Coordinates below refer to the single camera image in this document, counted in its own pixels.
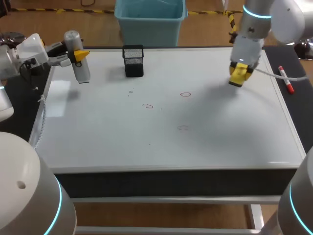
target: black mesh pen holder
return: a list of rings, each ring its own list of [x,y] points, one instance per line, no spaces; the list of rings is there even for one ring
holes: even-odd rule
[[[143,76],[143,45],[123,46],[126,77]]]

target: black panel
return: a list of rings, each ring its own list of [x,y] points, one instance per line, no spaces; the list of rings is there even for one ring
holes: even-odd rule
[[[282,66],[288,77],[302,77],[305,71],[291,46],[266,47],[265,52],[274,74],[280,75]],[[289,94],[283,80],[277,79],[280,91],[288,107],[306,152],[313,146],[313,88],[309,80],[291,82],[294,94]]]
[[[280,195],[290,170],[189,170],[56,175],[70,197]]]
[[[9,96],[14,114],[9,119],[0,122],[0,131],[12,133],[28,141],[37,111],[39,108],[40,94],[44,92],[47,82],[49,66],[40,76],[33,76],[34,86],[39,88],[39,92],[34,92],[31,86],[26,83],[20,76],[8,80],[5,91]]]

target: white cable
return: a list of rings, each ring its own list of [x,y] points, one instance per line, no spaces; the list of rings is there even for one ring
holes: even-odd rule
[[[38,102],[43,101],[43,103],[44,103],[44,116],[43,116],[43,123],[41,124],[39,137],[38,137],[38,140],[36,142],[36,145],[35,145],[34,149],[36,149],[39,146],[39,143],[40,143],[40,141],[41,141],[41,139],[43,137],[43,133],[44,133],[44,129],[45,129],[45,116],[46,116],[45,96],[42,94],[40,97],[41,98],[40,98],[40,100],[38,100]]]
[[[279,76],[279,75],[272,74],[272,73],[269,73],[269,72],[265,72],[265,71],[257,69],[257,68],[255,68],[254,70],[257,70],[258,72],[264,73],[264,74],[266,74],[268,76],[272,76],[272,77],[275,77],[275,78],[278,78],[278,79],[288,79],[289,81],[293,81],[293,82],[299,82],[299,81],[302,81],[302,80],[309,79],[308,76],[304,76],[304,77],[283,77],[283,76]]]

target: yellow black caution tape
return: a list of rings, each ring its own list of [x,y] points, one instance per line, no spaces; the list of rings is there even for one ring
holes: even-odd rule
[[[228,16],[228,19],[229,19],[229,23],[230,23],[230,26],[231,26],[231,33],[233,32],[237,32],[237,27],[235,25],[235,21],[234,21],[234,13],[228,13],[227,14]]]
[[[113,10],[85,10],[85,9],[70,9],[70,8],[11,8],[12,12],[18,11],[54,11],[56,13],[62,12],[85,12],[85,13],[101,13],[114,14]],[[231,26],[231,32],[236,32],[237,27],[234,22],[234,13],[242,13],[242,11],[188,11],[189,15],[209,15],[222,14],[227,15]]]
[[[86,13],[106,13],[113,14],[113,10],[85,10],[85,9],[70,9],[70,8],[11,8],[11,11],[55,11],[55,12],[86,12]],[[188,11],[189,15],[206,15],[206,14],[223,14],[227,13],[242,13],[242,11]]]
[[[70,8],[11,8],[11,11],[55,11],[56,13],[61,12],[85,12],[85,13],[106,13],[114,14],[111,10],[85,10],[85,9],[70,9]]]

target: wooden floor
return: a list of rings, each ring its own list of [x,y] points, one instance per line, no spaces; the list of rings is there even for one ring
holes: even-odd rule
[[[83,0],[88,4],[92,0]],[[242,10],[243,0],[230,0],[229,10]],[[79,0],[12,0],[15,8],[83,8],[114,10],[115,0],[96,0],[81,7]],[[221,0],[186,0],[189,11],[222,10]],[[235,14],[239,23],[241,14]],[[123,45],[118,21],[113,14],[78,12],[12,12],[0,19],[0,30],[25,36],[37,32],[47,45],[61,41],[64,32],[75,29],[86,46]],[[223,15],[189,15],[182,23],[179,46],[231,46],[228,18]],[[275,45],[270,34],[266,45]],[[303,62],[313,74],[312,62]],[[186,228],[250,228],[244,205],[196,204],[106,204],[76,203],[79,226],[139,226]],[[276,206],[262,206],[265,221]]]

